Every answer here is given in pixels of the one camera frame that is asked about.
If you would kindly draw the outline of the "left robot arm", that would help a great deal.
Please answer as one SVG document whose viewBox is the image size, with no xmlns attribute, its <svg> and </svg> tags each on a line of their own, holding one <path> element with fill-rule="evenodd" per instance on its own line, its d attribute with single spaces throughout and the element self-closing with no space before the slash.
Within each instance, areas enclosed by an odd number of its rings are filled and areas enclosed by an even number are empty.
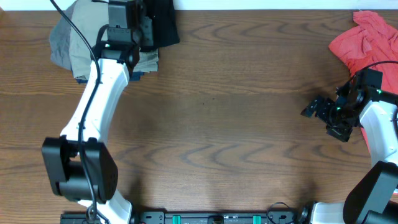
<svg viewBox="0 0 398 224">
<path fill-rule="evenodd" d="M 117 190 L 118 168 L 106 148 L 119 98 L 139 61 L 146 16 L 142 1 L 107 1 L 109 23 L 94 46 L 62 11 L 91 55 L 90 77 L 59 137 L 45 138 L 42 156 L 54 195 L 86 207 L 78 222 L 138 223 L 133 204 Z"/>
</svg>

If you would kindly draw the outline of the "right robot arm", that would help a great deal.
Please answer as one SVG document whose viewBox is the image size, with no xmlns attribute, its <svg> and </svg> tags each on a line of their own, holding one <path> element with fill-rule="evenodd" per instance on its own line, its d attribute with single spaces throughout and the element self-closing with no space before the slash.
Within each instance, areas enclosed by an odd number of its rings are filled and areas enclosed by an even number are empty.
<svg viewBox="0 0 398 224">
<path fill-rule="evenodd" d="M 298 213 L 300 223 L 397 223 L 397 95 L 373 86 L 337 91 L 336 101 L 317 98 L 302 112 L 326 122 L 329 135 L 346 142 L 364 129 L 371 169 L 344 202 L 314 202 Z"/>
</svg>

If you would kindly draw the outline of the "black polo shirt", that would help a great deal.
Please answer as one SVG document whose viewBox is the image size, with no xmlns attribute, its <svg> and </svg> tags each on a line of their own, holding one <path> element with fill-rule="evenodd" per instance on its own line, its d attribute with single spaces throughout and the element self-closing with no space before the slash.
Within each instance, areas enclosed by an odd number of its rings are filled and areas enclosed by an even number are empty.
<svg viewBox="0 0 398 224">
<path fill-rule="evenodd" d="M 147 16 L 152 19 L 154 44 L 141 47 L 141 52 L 150 52 L 161 47 L 178 44 L 174 2 L 172 0 L 144 0 Z"/>
</svg>

